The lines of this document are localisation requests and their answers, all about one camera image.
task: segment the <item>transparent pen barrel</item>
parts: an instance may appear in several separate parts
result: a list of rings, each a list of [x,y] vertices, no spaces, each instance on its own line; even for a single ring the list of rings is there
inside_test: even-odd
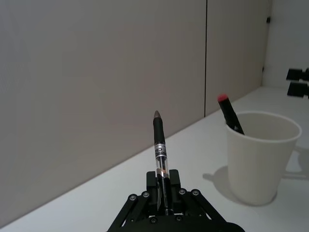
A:
[[[169,166],[168,158],[166,156],[159,156],[156,159],[156,173],[161,175],[163,178],[169,178]]]

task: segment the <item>cup rim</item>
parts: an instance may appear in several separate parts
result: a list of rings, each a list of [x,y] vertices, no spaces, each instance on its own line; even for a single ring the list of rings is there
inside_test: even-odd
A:
[[[240,136],[244,139],[249,139],[252,141],[257,141],[257,142],[263,142],[263,143],[270,143],[270,144],[276,144],[276,143],[286,143],[286,142],[290,142],[293,140],[297,140],[301,134],[302,134],[302,129],[300,127],[300,125],[298,123],[296,123],[294,120],[286,117],[286,116],[282,116],[282,115],[278,115],[278,114],[274,114],[274,113],[270,113],[270,112],[266,112],[266,111],[241,111],[241,112],[237,112],[236,115],[245,115],[245,114],[263,114],[263,115],[269,115],[269,116],[275,116],[275,117],[280,117],[284,120],[287,120],[289,122],[291,122],[292,124],[294,124],[297,128],[298,128],[298,135],[294,136],[292,138],[289,139],[277,139],[277,140],[269,140],[269,139],[259,139],[259,138],[254,138],[251,136],[247,136],[247,135],[243,135],[241,133],[238,133],[236,131],[234,131],[233,129],[231,129],[227,124],[225,125],[226,128],[233,134],[235,134],[236,136]]]

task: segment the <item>black bracket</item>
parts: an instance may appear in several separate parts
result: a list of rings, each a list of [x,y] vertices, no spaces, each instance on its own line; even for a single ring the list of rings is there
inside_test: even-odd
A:
[[[177,170],[170,170],[169,176],[173,215],[159,213],[155,172],[147,172],[147,191],[140,196],[129,195],[108,231],[244,232],[238,225],[226,222],[198,189],[190,192],[181,188]]]
[[[301,97],[309,96],[309,68],[304,72],[302,69],[289,69],[286,80],[291,81],[288,96]]]

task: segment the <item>pen tip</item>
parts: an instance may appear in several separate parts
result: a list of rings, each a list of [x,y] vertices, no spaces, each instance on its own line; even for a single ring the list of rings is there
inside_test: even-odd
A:
[[[161,115],[160,115],[159,111],[157,111],[157,110],[154,113],[154,118],[156,118],[156,117],[161,118]]]

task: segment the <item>black pen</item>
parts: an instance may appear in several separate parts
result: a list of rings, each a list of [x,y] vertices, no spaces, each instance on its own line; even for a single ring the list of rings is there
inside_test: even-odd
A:
[[[166,154],[165,137],[163,132],[163,121],[158,111],[154,113],[154,150],[156,161],[156,175],[159,184],[160,200],[158,206],[159,214],[171,215],[171,189],[169,179],[168,157]]]

